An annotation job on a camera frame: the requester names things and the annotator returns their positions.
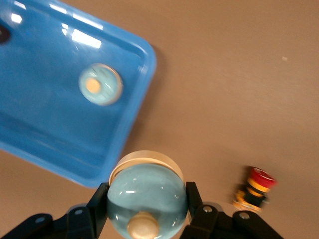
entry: black object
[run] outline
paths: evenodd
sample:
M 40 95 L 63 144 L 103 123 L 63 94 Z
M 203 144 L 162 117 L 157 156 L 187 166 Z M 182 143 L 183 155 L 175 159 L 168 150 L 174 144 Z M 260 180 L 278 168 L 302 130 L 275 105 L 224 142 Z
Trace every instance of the black object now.
M 10 38 L 9 30 L 0 25 L 0 44 L 8 41 L 9 38 Z
M 72 209 L 53 221 L 49 214 L 36 214 L 2 239 L 96 239 L 107 219 L 109 186 L 102 183 L 85 207 Z M 204 205 L 194 182 L 186 183 L 188 209 L 192 218 L 180 239 L 282 239 L 264 220 L 250 211 L 233 217 Z

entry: round lid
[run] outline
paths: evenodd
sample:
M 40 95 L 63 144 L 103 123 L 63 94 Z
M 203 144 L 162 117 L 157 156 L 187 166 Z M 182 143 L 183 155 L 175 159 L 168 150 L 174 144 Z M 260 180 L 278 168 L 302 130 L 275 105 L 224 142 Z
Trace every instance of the round lid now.
M 128 223 L 128 233 L 133 239 L 153 239 L 159 231 L 158 222 L 147 212 L 137 213 Z
M 110 175 L 109 185 L 112 184 L 114 178 L 122 170 L 128 167 L 131 167 L 133 165 L 143 164 L 143 163 L 153 163 L 153 164 L 158 164 L 165 168 L 168 168 L 169 170 L 173 171 L 184 182 L 184 176 L 181 169 L 171 158 L 169 158 L 165 154 L 162 154 L 156 151 L 141 150 L 141 151 L 136 151 L 126 155 L 118 162 L 118 164 L 113 169 Z

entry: round container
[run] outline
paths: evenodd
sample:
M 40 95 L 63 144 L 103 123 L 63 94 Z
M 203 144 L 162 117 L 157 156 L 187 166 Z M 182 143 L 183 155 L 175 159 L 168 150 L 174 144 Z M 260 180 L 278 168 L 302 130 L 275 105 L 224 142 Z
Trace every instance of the round container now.
M 153 151 L 140 151 L 144 160 L 156 155 Z M 123 167 L 112 177 L 108 191 L 108 216 L 115 229 L 126 239 L 169 239 L 182 227 L 187 213 L 187 196 L 184 182 L 168 167 L 154 162 L 136 164 L 124 159 Z
M 106 106 L 120 97 L 123 84 L 114 69 L 103 64 L 93 64 L 82 72 L 79 87 L 89 101 Z

